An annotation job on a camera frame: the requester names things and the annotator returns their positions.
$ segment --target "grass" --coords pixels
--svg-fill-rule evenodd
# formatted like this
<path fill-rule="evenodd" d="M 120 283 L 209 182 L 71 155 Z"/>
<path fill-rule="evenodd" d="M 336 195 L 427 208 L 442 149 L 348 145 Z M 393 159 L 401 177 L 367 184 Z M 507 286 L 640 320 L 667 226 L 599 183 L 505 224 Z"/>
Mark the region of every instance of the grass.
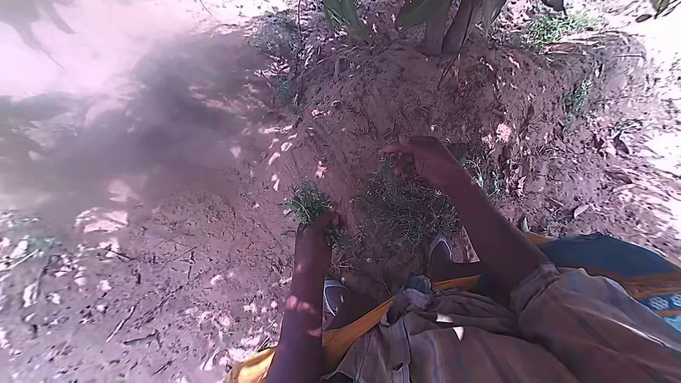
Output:
<path fill-rule="evenodd" d="M 256 23 L 251 44 L 268 56 L 289 57 L 299 49 L 298 26 L 287 12 L 267 14 Z"/>
<path fill-rule="evenodd" d="M 295 104 L 296 101 L 296 87 L 291 80 L 283 76 L 276 79 L 276 93 L 284 101 L 284 104 Z"/>
<path fill-rule="evenodd" d="M 286 206 L 287 214 L 293 213 L 296 216 L 299 224 L 309 226 L 319 215 L 329 211 L 332 203 L 326 193 L 317 189 L 314 182 L 304 181 L 291 190 L 291 198 L 286 198 L 281 205 Z M 349 242 L 343 226 L 332 226 L 324 232 L 324 237 L 330 247 L 345 247 Z"/>
<path fill-rule="evenodd" d="M 365 197 L 369 213 L 385 224 L 393 239 L 416 247 L 426 237 L 459 230 L 454 207 L 442 191 L 415 177 L 396 176 L 387 160 L 371 180 L 373 186 Z"/>
<path fill-rule="evenodd" d="M 570 16 L 545 15 L 530 23 L 523 38 L 524 45 L 541 50 L 563 36 L 593 29 L 597 25 L 595 18 L 583 13 Z"/>
<path fill-rule="evenodd" d="M 591 77 L 587 77 L 575 90 L 563 98 L 563 108 L 571 119 L 582 116 L 591 92 Z"/>
<path fill-rule="evenodd" d="M 504 181 L 494 164 L 485 161 L 465 159 L 460 161 L 461 166 L 466 168 L 475 182 L 489 198 L 499 198 L 504 194 Z"/>

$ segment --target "dry grass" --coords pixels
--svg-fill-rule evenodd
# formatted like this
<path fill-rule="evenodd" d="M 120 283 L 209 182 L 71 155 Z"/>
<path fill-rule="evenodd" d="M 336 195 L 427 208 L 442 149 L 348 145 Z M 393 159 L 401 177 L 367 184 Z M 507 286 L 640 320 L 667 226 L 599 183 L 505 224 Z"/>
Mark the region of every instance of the dry grass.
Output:
<path fill-rule="evenodd" d="M 442 191 L 417 177 L 396 176 L 389 161 L 380 163 L 371 182 L 363 198 L 369 213 L 398 243 L 416 247 L 426 237 L 459 230 L 454 207 Z"/>

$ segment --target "person's left hand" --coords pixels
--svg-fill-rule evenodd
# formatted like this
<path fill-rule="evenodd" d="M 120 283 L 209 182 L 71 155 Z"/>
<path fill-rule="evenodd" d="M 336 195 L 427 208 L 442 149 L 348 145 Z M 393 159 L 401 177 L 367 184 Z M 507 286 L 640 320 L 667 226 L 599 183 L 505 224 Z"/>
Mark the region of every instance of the person's left hand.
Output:
<path fill-rule="evenodd" d="M 344 215 L 331 210 L 317 217 L 310 226 L 298 226 L 294 272 L 324 274 L 331 262 L 331 247 L 326 244 L 324 230 L 329 225 L 345 225 L 346 221 Z"/>

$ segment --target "fabric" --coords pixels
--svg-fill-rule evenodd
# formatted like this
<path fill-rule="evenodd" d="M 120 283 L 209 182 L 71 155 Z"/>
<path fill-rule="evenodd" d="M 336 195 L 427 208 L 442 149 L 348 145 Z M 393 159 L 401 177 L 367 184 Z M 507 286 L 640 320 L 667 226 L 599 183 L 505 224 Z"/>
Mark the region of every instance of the fabric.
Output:
<path fill-rule="evenodd" d="M 471 286 L 475 285 L 477 279 L 478 276 L 451 279 L 449 281 L 436 282 L 432 287 L 437 290 L 452 288 L 468 290 Z M 324 332 L 321 336 L 322 352 L 324 353 L 324 371 L 333 371 L 338 366 L 353 343 L 381 321 L 383 315 L 387 313 L 392 305 L 393 299 L 394 297 L 388 299 L 345 327 Z M 238 363 L 225 378 L 225 383 L 264 382 L 275 350 L 276 347 L 267 348 Z"/>
<path fill-rule="evenodd" d="M 616 280 L 630 296 L 681 330 L 681 312 L 678 312 L 681 307 L 676 305 L 679 303 L 678 298 L 674 298 L 675 295 L 681 295 L 681 272 L 658 254 L 601 233 L 570 236 L 556 241 L 531 232 L 527 233 L 527 237 L 557 266 L 582 267 L 590 275 L 606 275 Z M 484 295 L 488 283 L 489 280 L 486 281 L 483 275 L 480 278 L 453 279 L 433 284 L 433 290 L 448 290 L 457 286 L 459 291 L 471 290 Z M 667 302 L 667 308 L 656 297 Z M 353 343 L 380 323 L 393 299 L 354 323 L 323 334 L 324 371 L 334 371 Z M 268 348 L 237 364 L 225 381 L 264 381 L 274 350 Z"/>
<path fill-rule="evenodd" d="M 513 311 L 458 289 L 406 289 L 394 299 L 404 314 L 384 317 L 325 379 L 681 380 L 681 333 L 611 279 L 546 264 L 521 282 L 511 301 Z"/>

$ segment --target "tree trunk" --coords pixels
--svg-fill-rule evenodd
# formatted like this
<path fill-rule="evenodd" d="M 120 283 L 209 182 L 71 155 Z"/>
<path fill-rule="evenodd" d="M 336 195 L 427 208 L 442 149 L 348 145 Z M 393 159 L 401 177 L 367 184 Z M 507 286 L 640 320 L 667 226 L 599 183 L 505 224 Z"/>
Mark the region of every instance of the tree trunk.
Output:
<path fill-rule="evenodd" d="M 422 44 L 422 53 L 428 56 L 437 56 L 442 53 L 442 41 L 445 37 L 445 27 L 449 16 L 449 7 L 452 3 L 445 1 L 442 8 L 433 17 L 426 21 L 426 32 Z"/>
<path fill-rule="evenodd" d="M 454 21 L 442 43 L 442 52 L 458 55 L 463 43 L 482 16 L 483 0 L 461 0 Z"/>

